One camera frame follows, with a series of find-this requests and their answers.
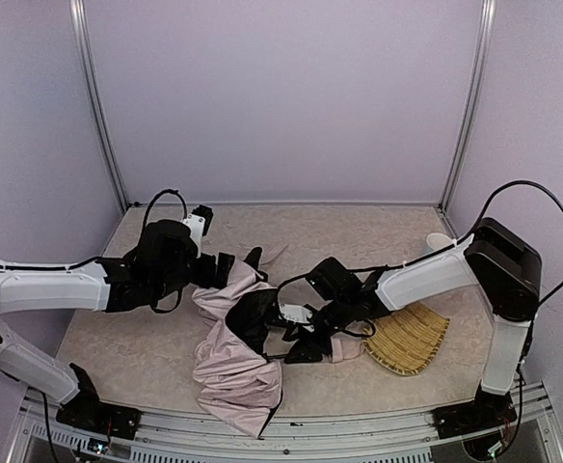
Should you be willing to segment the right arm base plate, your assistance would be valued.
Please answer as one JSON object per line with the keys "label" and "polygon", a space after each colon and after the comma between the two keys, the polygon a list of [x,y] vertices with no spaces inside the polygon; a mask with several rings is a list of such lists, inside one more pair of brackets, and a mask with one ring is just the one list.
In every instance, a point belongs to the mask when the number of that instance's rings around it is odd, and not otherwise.
{"label": "right arm base plate", "polygon": [[493,407],[477,407],[472,402],[439,407],[433,418],[440,439],[463,436],[514,422],[517,412],[512,405],[497,411]]}

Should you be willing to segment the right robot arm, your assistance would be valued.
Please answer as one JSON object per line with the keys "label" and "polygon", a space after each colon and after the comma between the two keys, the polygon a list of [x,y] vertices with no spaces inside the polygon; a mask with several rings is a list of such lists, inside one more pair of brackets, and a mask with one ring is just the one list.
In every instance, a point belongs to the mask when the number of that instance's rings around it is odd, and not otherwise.
{"label": "right robot arm", "polygon": [[352,323],[390,320],[413,303],[434,302],[441,314],[481,317],[481,328],[492,330],[479,336],[490,348],[473,400],[438,408],[438,421],[504,424],[521,414],[511,390],[539,309],[541,275],[539,253],[492,218],[461,241],[412,263],[370,270],[364,280],[329,257],[303,278],[325,304],[301,308],[284,360],[320,362],[332,354],[333,336]]}

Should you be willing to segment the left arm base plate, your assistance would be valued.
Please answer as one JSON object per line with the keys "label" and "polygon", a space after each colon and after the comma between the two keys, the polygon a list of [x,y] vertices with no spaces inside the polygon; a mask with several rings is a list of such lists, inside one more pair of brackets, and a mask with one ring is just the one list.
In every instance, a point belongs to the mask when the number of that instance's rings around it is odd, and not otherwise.
{"label": "left arm base plate", "polygon": [[132,407],[107,402],[83,402],[61,406],[56,421],[106,437],[133,440],[141,416],[142,412]]}

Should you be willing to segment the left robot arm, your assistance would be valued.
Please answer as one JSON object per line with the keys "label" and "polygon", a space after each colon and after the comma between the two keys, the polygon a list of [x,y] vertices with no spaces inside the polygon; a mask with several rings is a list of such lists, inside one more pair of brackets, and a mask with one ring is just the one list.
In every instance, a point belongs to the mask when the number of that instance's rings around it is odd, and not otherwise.
{"label": "left robot arm", "polygon": [[[0,260],[0,318],[63,309],[123,313],[144,306],[158,313],[161,300],[180,297],[188,285],[222,288],[235,257],[202,251],[208,228],[206,218],[190,214],[181,221],[146,224],[137,245],[121,258],[55,266]],[[60,363],[1,319],[0,371],[55,399],[60,405],[58,421],[74,427],[101,433],[121,419],[139,417],[136,410],[123,412],[103,402],[83,368]]]}

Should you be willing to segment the pink and black folding umbrella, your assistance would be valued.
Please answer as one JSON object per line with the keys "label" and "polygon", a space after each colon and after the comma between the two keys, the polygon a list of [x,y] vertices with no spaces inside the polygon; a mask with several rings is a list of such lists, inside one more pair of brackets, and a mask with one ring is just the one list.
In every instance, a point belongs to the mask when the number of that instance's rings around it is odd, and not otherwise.
{"label": "pink and black folding umbrella", "polygon": [[266,318],[277,288],[260,269],[279,254],[254,247],[229,270],[225,287],[196,288],[192,301],[209,326],[195,349],[199,406],[239,432],[258,438],[282,403],[282,365],[264,352]]}

